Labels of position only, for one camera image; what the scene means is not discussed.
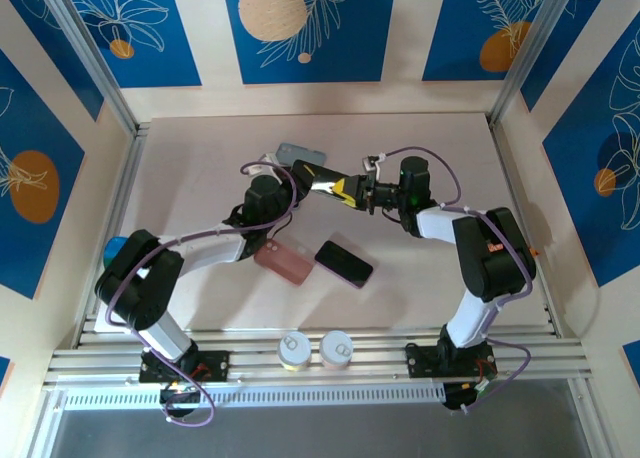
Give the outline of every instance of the pink phone case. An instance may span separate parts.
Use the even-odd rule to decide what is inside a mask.
[[[296,286],[304,283],[313,269],[313,263],[303,255],[275,240],[268,240],[253,259]]]

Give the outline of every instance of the white table surface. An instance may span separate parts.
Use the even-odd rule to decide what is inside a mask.
[[[362,173],[361,159],[406,145],[443,156],[458,173],[462,204],[513,209],[493,140],[482,114],[265,116],[158,119],[151,124],[122,235],[146,228],[184,235],[218,224],[243,201],[250,184],[242,164],[283,142],[323,151],[325,166]],[[383,181],[397,182],[401,157],[383,165]],[[455,192],[446,170],[430,159],[436,200]],[[455,247],[413,238],[378,212],[369,216],[310,194],[293,223],[278,235],[313,254],[329,238],[374,265],[361,290],[316,266],[300,287],[247,259],[192,272],[178,282],[169,311],[192,330],[220,328],[413,328],[441,326],[464,292]],[[509,305],[502,325],[546,325],[541,286]],[[110,331],[102,305],[96,331]]]

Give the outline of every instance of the blue poster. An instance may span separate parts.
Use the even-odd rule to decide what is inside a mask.
[[[5,378],[9,373],[9,358],[5,358],[4,356],[0,356],[0,394],[2,393],[2,388],[5,385]]]
[[[122,88],[199,86],[175,0],[71,0]]]
[[[544,148],[598,285],[640,265],[640,14]]]
[[[0,285],[33,298],[84,151],[2,52],[0,130]]]
[[[627,356],[629,366],[636,378],[636,382],[640,387],[640,341],[634,341],[622,347],[624,354]]]
[[[226,0],[244,84],[380,81],[393,0]]]
[[[569,0],[521,91],[529,110],[538,102],[600,0]]]
[[[9,0],[47,52],[91,117],[96,120],[104,98],[67,41],[43,0]]]
[[[543,1],[444,0],[422,79],[503,79]]]

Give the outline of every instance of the small white container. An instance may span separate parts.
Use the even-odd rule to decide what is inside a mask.
[[[311,362],[311,342],[304,333],[292,331],[278,343],[278,358],[289,371],[306,368]]]
[[[330,331],[320,340],[320,360],[333,370],[346,368],[353,356],[353,341],[344,331]]]

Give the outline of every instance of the smartphone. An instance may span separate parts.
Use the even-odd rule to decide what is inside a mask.
[[[304,146],[293,145],[291,143],[281,143],[276,158],[282,166],[293,166],[296,160],[306,161],[313,165],[322,166],[327,161],[327,155],[321,151],[314,151]]]
[[[263,268],[277,273],[295,286],[304,283],[313,269],[310,256],[306,258],[275,240],[267,240],[265,245],[253,255],[253,259]]]
[[[362,288],[373,273],[373,266],[330,240],[316,253],[316,262],[356,288]]]

